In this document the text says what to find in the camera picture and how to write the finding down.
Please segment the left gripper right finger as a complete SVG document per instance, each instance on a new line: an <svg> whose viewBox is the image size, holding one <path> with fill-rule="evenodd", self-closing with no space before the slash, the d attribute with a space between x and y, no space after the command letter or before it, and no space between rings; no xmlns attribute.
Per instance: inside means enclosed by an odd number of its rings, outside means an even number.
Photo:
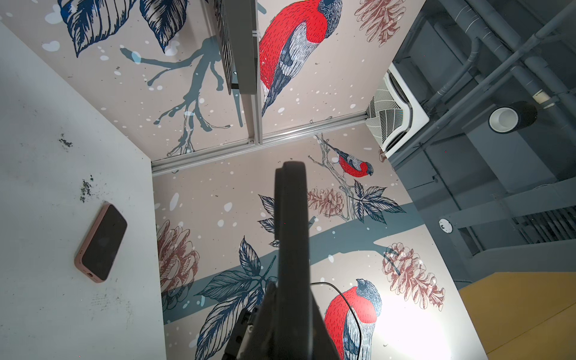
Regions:
<svg viewBox="0 0 576 360"><path fill-rule="evenodd" d="M311 333L311 358L314 360L339 360L338 351L331 339L323 321L312 291L310 293L310 333Z"/></svg>

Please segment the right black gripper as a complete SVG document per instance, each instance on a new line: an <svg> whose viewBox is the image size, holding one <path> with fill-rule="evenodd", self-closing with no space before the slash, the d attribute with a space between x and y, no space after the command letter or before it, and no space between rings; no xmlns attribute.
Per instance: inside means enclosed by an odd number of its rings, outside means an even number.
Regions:
<svg viewBox="0 0 576 360"><path fill-rule="evenodd" d="M254 323L257 318L258 308L253 310L243 309L238 316L231 336L225 347L222 360L236 360L241 359L242 354L248 345L249 337L251 336Z"/></svg>

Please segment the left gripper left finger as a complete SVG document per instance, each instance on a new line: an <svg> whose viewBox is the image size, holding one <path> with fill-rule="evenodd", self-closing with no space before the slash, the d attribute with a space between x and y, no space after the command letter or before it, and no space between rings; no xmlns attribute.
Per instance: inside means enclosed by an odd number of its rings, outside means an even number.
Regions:
<svg viewBox="0 0 576 360"><path fill-rule="evenodd" d="M245 359L280 359L279 325L280 325L279 290L276 283L268 283L265 297L256 311L247 346Z"/></svg>

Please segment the phone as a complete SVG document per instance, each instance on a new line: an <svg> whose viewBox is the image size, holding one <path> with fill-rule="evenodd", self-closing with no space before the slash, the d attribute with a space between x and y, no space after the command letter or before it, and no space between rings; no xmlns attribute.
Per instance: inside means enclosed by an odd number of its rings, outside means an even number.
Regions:
<svg viewBox="0 0 576 360"><path fill-rule="evenodd" d="M279 241L274 357L311 359L307 179L302 162L288 161L276 169L274 237Z"/></svg>
<svg viewBox="0 0 576 360"><path fill-rule="evenodd" d="M95 283L108 279L128 228L128 222L105 202L74 258L76 268Z"/></svg>

